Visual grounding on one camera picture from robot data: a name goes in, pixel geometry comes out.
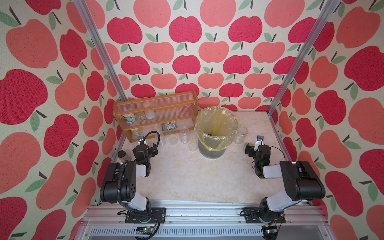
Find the glass jar with mung beans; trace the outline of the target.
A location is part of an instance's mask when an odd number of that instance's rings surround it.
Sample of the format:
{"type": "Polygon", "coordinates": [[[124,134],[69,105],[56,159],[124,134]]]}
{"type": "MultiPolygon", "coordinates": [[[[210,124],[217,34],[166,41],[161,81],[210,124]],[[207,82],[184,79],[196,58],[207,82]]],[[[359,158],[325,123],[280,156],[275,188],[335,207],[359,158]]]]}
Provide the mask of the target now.
{"type": "Polygon", "coordinates": [[[242,144],[245,141],[246,136],[248,135],[248,128],[240,125],[238,127],[237,136],[234,140],[234,143],[237,145],[242,144]]]}

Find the short clear jar with beans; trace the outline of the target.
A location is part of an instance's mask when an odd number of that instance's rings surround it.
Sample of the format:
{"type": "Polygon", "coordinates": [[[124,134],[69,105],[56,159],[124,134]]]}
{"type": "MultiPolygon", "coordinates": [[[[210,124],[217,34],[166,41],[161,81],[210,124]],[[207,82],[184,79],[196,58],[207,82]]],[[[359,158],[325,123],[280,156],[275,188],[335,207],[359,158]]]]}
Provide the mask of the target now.
{"type": "Polygon", "coordinates": [[[189,142],[189,128],[182,127],[180,129],[180,140],[182,144],[187,144],[189,142]]]}

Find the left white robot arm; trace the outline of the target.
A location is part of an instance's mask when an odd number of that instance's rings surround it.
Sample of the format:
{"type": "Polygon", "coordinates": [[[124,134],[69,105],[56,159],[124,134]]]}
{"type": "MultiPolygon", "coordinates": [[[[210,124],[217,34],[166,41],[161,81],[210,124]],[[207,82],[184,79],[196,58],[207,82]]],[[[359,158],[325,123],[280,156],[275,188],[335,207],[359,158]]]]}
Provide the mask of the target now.
{"type": "Polygon", "coordinates": [[[135,160],[130,161],[128,154],[121,150],[118,157],[122,163],[111,163],[101,186],[102,202],[120,204],[127,210],[127,217],[132,221],[146,224],[159,218],[153,214],[151,203],[147,197],[137,193],[137,178],[148,177],[151,171],[150,159],[158,154],[158,145],[149,147],[146,144],[137,145],[133,149],[135,160]]]}

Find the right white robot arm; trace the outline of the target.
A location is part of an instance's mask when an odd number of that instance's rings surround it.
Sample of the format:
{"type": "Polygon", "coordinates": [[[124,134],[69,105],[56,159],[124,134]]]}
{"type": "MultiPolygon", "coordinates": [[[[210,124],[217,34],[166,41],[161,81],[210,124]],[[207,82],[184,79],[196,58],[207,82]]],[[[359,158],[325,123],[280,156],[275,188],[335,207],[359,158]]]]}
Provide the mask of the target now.
{"type": "Polygon", "coordinates": [[[285,209],[302,201],[321,200],[326,191],[320,178],[307,161],[280,161],[270,164],[271,147],[246,144],[245,154],[254,159],[255,173],[260,179],[282,179],[284,189],[263,198],[257,208],[244,208],[240,216],[247,223],[269,224],[284,216],[285,209]]]}

